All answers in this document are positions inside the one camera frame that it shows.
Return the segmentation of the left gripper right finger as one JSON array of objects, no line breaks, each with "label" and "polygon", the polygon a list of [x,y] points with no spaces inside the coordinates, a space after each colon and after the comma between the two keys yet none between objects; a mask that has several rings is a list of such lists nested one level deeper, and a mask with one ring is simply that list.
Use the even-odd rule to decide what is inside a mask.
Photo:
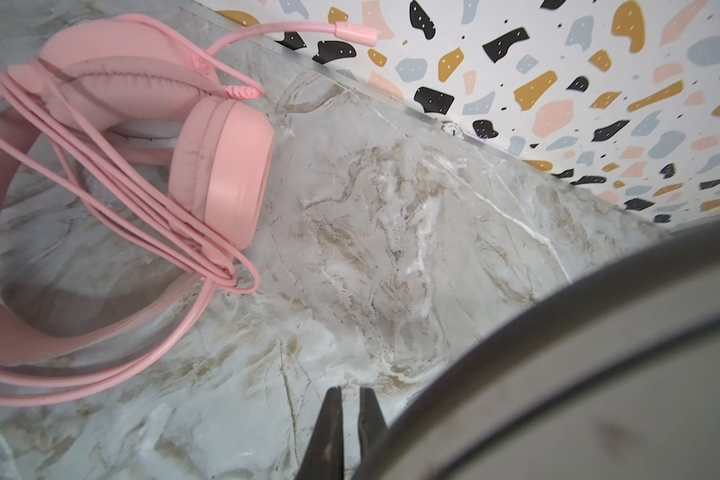
[{"label": "left gripper right finger", "polygon": [[363,386],[359,393],[358,440],[360,458],[365,460],[387,431],[387,424],[375,391]]}]

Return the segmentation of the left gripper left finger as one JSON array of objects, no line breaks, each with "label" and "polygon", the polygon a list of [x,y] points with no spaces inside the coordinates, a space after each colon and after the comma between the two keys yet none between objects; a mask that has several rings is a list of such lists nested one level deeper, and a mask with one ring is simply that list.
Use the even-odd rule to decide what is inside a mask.
[{"label": "left gripper left finger", "polygon": [[319,415],[296,480],[342,480],[344,478],[344,432],[342,392],[331,387]]}]

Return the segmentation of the white black headphones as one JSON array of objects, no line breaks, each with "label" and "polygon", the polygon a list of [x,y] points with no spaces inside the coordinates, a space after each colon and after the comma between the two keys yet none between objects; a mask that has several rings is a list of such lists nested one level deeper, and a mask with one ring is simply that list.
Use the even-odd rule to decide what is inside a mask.
[{"label": "white black headphones", "polygon": [[395,421],[359,479],[720,479],[720,220],[516,317]]}]

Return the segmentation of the pink headphones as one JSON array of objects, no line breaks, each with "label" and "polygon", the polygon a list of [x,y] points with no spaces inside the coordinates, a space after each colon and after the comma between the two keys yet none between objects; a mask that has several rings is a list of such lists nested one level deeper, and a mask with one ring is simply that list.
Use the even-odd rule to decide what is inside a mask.
[{"label": "pink headphones", "polygon": [[[260,84],[220,75],[221,44],[200,48],[140,14],[67,28],[40,54],[0,72],[0,212],[19,166],[75,194],[118,235],[186,276],[154,303],[91,332],[55,337],[0,303],[0,383],[25,396],[0,406],[44,406],[109,389],[145,370],[199,319],[219,290],[241,293],[274,149],[274,131],[250,101]],[[140,327],[193,287],[185,319],[157,347],[92,374],[38,377],[21,364],[63,356]]]}]

